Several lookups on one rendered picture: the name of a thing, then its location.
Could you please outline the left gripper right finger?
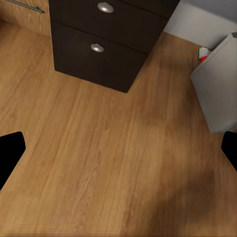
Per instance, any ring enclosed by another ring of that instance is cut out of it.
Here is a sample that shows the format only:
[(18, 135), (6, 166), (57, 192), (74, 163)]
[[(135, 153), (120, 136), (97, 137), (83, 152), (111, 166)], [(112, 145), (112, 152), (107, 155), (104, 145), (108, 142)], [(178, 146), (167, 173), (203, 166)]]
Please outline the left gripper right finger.
[(221, 149), (237, 171), (237, 133), (231, 131), (225, 132)]

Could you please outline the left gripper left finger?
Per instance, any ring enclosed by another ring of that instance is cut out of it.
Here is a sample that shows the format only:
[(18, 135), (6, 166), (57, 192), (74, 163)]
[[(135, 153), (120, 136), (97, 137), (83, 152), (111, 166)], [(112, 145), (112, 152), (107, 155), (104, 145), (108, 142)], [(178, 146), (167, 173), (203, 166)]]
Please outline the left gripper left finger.
[(21, 131), (0, 137), (0, 190), (26, 150)]

